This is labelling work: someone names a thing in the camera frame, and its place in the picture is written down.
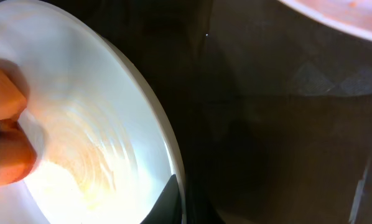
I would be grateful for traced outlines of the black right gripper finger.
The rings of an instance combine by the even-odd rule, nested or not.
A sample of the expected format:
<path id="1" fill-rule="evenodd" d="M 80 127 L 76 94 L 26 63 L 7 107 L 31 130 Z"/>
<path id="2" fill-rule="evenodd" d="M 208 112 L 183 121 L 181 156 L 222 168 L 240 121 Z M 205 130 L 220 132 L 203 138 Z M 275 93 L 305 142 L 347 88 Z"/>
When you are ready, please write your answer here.
<path id="1" fill-rule="evenodd" d="M 141 224 L 181 224 L 182 200 L 176 175 L 172 175 Z"/>

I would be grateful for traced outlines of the white plate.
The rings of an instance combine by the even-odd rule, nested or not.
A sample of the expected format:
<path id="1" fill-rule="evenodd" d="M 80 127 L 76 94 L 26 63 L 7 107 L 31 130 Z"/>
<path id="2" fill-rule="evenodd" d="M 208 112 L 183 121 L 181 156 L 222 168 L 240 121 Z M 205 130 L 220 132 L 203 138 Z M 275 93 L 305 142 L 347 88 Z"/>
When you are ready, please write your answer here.
<path id="1" fill-rule="evenodd" d="M 372 41 L 372 0 L 279 0 L 333 29 Z"/>
<path id="2" fill-rule="evenodd" d="M 0 2 L 0 67 L 26 91 L 32 172 L 0 187 L 0 223 L 141 223 L 184 168 L 166 114 L 129 59 L 68 12 Z"/>

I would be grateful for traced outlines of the orange green sponge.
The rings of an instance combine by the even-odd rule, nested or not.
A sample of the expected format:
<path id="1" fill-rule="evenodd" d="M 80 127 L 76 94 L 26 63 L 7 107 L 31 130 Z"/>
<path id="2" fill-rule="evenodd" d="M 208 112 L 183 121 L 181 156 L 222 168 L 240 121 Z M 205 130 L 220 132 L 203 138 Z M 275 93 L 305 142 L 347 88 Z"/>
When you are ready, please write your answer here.
<path id="1" fill-rule="evenodd" d="M 22 180 L 36 162 L 36 151 L 18 124 L 26 106 L 26 97 L 0 69 L 0 187 Z"/>

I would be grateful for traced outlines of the white plate bottom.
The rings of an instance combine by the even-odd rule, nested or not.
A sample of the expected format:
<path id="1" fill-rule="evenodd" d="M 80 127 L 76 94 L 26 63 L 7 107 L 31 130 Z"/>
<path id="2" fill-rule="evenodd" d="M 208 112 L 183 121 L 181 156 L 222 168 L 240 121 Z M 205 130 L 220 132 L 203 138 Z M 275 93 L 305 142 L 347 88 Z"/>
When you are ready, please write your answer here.
<path id="1" fill-rule="evenodd" d="M 372 41 L 372 0 L 279 0 L 333 29 Z"/>

